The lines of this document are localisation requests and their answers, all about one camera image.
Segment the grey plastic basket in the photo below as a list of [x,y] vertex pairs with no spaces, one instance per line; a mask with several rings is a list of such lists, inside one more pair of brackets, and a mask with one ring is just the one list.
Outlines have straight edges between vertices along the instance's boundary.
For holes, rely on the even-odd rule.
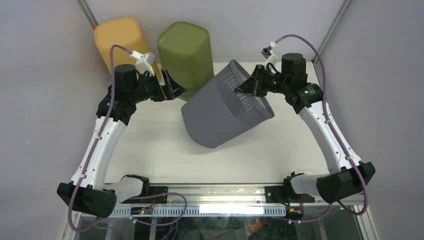
[[275,114],[265,97],[236,93],[250,74],[232,59],[181,108],[189,137],[214,149]]

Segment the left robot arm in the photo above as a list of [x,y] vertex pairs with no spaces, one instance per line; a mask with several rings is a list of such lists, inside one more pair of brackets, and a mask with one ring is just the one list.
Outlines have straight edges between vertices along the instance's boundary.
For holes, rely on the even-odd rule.
[[114,82],[96,111],[95,128],[86,153],[68,183],[60,183],[58,196],[71,210],[105,219],[116,204],[131,198],[145,203],[151,196],[147,177],[127,174],[120,181],[106,183],[106,173],[117,143],[129,125],[140,102],[170,101],[187,89],[162,69],[164,84],[149,71],[140,73],[134,65],[120,64],[114,68]]

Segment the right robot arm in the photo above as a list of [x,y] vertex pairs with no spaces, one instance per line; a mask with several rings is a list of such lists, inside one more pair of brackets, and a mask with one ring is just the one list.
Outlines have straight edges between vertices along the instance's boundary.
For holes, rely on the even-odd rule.
[[362,192],[376,173],[373,163],[364,162],[341,133],[324,101],[322,88],[308,82],[306,60],[302,54],[284,54],[281,71],[277,71],[272,63],[256,65],[250,77],[234,91],[253,97],[264,97],[267,93],[284,95],[285,101],[308,126],[323,153],[329,173],[299,173],[285,178],[287,185],[282,189],[282,196],[287,202],[294,203],[302,194],[312,194],[333,204]]

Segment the green plastic basket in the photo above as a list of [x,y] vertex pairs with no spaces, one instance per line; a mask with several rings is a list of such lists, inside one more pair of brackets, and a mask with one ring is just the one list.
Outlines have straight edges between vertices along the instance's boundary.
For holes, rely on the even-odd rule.
[[179,98],[189,101],[214,76],[210,34],[196,24],[178,21],[157,39],[161,67],[187,89]]

